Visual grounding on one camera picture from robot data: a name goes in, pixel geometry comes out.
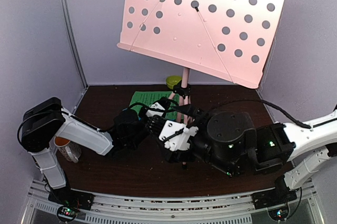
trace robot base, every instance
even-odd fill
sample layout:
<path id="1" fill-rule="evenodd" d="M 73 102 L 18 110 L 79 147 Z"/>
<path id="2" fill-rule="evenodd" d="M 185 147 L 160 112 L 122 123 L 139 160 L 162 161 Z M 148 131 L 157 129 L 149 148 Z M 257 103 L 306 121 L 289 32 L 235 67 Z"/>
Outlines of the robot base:
<path id="1" fill-rule="evenodd" d="M 81 192 L 81 191 L 74 191 L 74 190 L 71 190 L 71 193 L 72 193 L 72 197 L 78 199 L 80 209 L 89 210 L 89 211 L 91 210 L 91 206 L 94 201 L 93 194 L 89 194 L 87 192 Z M 48 200 L 51 202 L 60 203 L 60 201 L 56 199 L 52 193 L 49 194 Z M 77 208 L 77 201 L 70 204 L 69 207 Z"/>
<path id="2" fill-rule="evenodd" d="M 285 204 L 297 199 L 295 191 L 289 191 L 285 197 L 280 197 L 275 189 L 269 191 L 256 192 L 252 195 L 255 209 L 269 208 Z"/>

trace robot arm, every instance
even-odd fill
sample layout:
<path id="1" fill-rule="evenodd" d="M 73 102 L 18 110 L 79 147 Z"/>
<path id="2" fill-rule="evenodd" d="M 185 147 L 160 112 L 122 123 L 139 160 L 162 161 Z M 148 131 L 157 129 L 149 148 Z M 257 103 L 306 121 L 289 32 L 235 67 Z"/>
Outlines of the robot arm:
<path id="1" fill-rule="evenodd" d="M 306 124 L 310 128 L 277 123 L 256 129 L 247 113 L 206 113 L 191 105 L 173 109 L 194 118 L 193 123 L 185 125 L 169 121 L 164 118 L 164 111 L 169 106 L 167 100 L 156 102 L 148 109 L 142 109 L 139 115 L 127 109 L 114 118 L 111 129 L 103 131 L 72 115 L 62 107 L 59 99 L 52 98 L 25 113 L 20 143 L 34 157 L 58 199 L 62 199 L 62 195 L 69 199 L 71 189 L 49 147 L 54 137 L 107 155 L 122 148 L 136 149 L 151 134 L 156 136 L 168 162 L 191 162 L 198 158 L 230 177 L 241 173 L 242 161 L 248 160 L 255 174 L 269 174 L 295 157 L 321 147 L 279 178 L 270 193 L 253 195 L 256 209 L 296 199 L 295 190 L 323 163 L 337 155 L 337 111 L 308 121 Z"/>
<path id="2" fill-rule="evenodd" d="M 76 120 L 57 98 L 27 111 L 24 121 L 21 144 L 34 157 L 52 189 L 61 189 L 67 184 L 65 174 L 49 147 L 54 137 L 76 142 L 100 155 L 106 155 L 113 148 L 109 133 L 98 132 Z"/>

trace metal frame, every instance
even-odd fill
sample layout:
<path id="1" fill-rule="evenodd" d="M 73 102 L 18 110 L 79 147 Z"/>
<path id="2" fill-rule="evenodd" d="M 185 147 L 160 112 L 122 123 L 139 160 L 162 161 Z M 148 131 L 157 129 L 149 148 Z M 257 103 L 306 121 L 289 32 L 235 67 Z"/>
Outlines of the metal frame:
<path id="1" fill-rule="evenodd" d="M 22 224 L 30 224 L 34 209 L 56 213 L 59 205 L 48 201 L 49 193 L 44 185 L 44 182 L 33 181 L 28 193 L 29 201 L 22 217 Z M 92 210 L 81 211 L 78 221 L 105 224 L 231 224 L 235 223 L 235 220 L 242 220 L 237 223 L 250 224 L 252 223 L 251 214 L 266 211 L 266 209 L 254 209 L 252 192 L 189 198 L 138 198 L 93 194 L 95 198 Z M 302 200 L 308 200 L 311 203 L 310 207 L 316 224 L 324 224 L 311 180 L 303 185 Z"/>
<path id="2" fill-rule="evenodd" d="M 68 2 L 67 2 L 67 0 L 61 0 L 61 3 L 62 3 L 62 10 L 63 10 L 64 20 L 65 20 L 65 25 L 66 25 L 66 28 L 67 28 L 67 36 L 68 36 L 70 47 L 71 47 L 72 54 L 73 54 L 73 57 L 74 57 L 76 69 L 77 69 L 78 74 L 80 75 L 83 88 L 85 89 L 85 88 L 88 87 L 88 83 L 87 83 L 86 78 L 85 78 L 83 66 L 82 66 L 80 56 L 78 54 L 78 50 L 77 50 L 77 46 L 76 46 L 73 27 L 72 27 L 72 23 L 71 23 L 71 19 L 70 19 L 70 14 L 69 14 Z"/>

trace black cable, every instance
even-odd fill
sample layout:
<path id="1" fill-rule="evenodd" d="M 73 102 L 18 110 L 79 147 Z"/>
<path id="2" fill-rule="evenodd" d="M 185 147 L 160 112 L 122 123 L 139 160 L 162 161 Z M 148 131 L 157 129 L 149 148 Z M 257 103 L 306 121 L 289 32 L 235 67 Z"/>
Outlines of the black cable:
<path id="1" fill-rule="evenodd" d="M 300 199 L 299 199 L 299 203 L 297 204 L 295 210 L 291 213 L 291 215 L 289 215 L 286 220 L 289 220 L 291 217 L 294 216 L 294 214 L 296 213 L 296 211 L 298 210 L 298 208 L 300 207 L 301 201 L 302 201 L 302 195 L 303 195 L 303 191 L 302 191 L 302 187 L 300 188 L 301 190 L 301 194 L 300 194 Z"/>
<path id="2" fill-rule="evenodd" d="M 165 138 L 165 139 L 163 140 L 163 143 L 166 143 L 167 141 L 171 140 L 173 137 L 176 137 L 176 136 L 178 136 L 178 135 L 181 135 L 182 133 L 184 133 L 184 129 L 183 129 L 183 128 L 180 129 L 180 130 L 178 130 L 178 131 L 176 131 L 173 135 L 170 135 L 169 137 Z"/>
<path id="3" fill-rule="evenodd" d="M 51 190 L 48 191 L 47 188 L 46 188 L 46 186 L 49 186 L 49 185 L 46 183 L 46 184 L 44 185 L 44 189 L 45 189 L 47 192 L 51 193 L 52 191 L 51 191 Z"/>
<path id="4" fill-rule="evenodd" d="M 284 109 L 282 109 L 281 107 L 269 102 L 269 101 L 266 101 L 266 100 L 262 100 L 262 99 L 240 99 L 240 100 L 233 100 L 233 101 L 225 101 L 224 103 L 220 103 L 219 105 L 217 106 L 214 106 L 211 108 L 211 111 L 212 110 L 215 110 L 217 108 L 220 108 L 220 107 L 223 107 L 223 106 L 226 106 L 228 104 L 231 104 L 231 103 L 236 103 L 236 102 L 245 102 L 245 101 L 250 101 L 250 102 L 259 102 L 259 103 L 263 103 L 263 104 L 266 104 L 278 111 L 280 111 L 282 114 L 284 114 L 289 120 L 291 120 L 293 123 L 295 123 L 297 126 L 301 127 L 301 128 L 306 128 L 306 129 L 311 129 L 311 126 L 308 125 L 308 124 L 305 124 L 299 120 L 296 120 L 294 117 L 292 117 L 287 111 L 285 111 Z"/>
<path id="5" fill-rule="evenodd" d="M 316 124 L 316 125 L 314 125 L 313 127 L 314 127 L 314 128 L 320 127 L 320 126 L 323 126 L 323 125 L 325 125 L 325 124 L 331 123 L 331 122 L 336 121 L 336 120 L 337 120 L 337 118 L 334 118 L 334 119 L 331 119 L 331 120 L 327 120 L 327 121 L 324 121 L 324 122 L 322 122 L 322 123 Z"/>

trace cable wire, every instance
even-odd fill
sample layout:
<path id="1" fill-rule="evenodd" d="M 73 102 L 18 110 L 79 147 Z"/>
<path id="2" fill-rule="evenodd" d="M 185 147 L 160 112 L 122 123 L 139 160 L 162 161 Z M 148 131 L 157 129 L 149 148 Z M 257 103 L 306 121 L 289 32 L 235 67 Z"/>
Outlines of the cable wire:
<path id="1" fill-rule="evenodd" d="M 291 217 L 294 216 L 294 214 L 297 212 L 297 210 L 299 209 L 300 207 L 300 204 L 301 204 L 301 201 L 302 201 L 302 195 L 303 195 L 303 190 L 302 190 L 302 187 L 300 188 L 301 190 L 301 193 L 300 193 L 300 199 L 299 199 L 299 203 L 297 204 L 295 210 L 286 218 L 286 220 L 289 220 Z"/>
<path id="2" fill-rule="evenodd" d="M 223 103 L 220 103 L 219 105 L 217 106 L 213 106 L 211 108 L 210 111 L 212 110 L 215 110 L 217 108 L 220 108 L 220 107 L 224 107 L 228 104 L 232 104 L 232 103 L 237 103 L 237 102 L 258 102 L 258 103 L 263 103 L 263 104 L 266 104 L 278 111 L 280 111 L 282 114 L 285 115 L 285 117 L 287 117 L 289 120 L 291 120 L 294 124 L 296 124 L 297 126 L 301 127 L 301 128 L 306 128 L 306 129 L 311 129 L 311 126 L 308 125 L 308 124 L 305 124 L 299 120 L 296 120 L 294 117 L 292 117 L 287 111 L 285 111 L 283 108 L 269 102 L 269 101 L 266 101 L 266 100 L 262 100 L 262 99 L 240 99 L 240 100 L 233 100 L 233 101 L 225 101 Z"/>

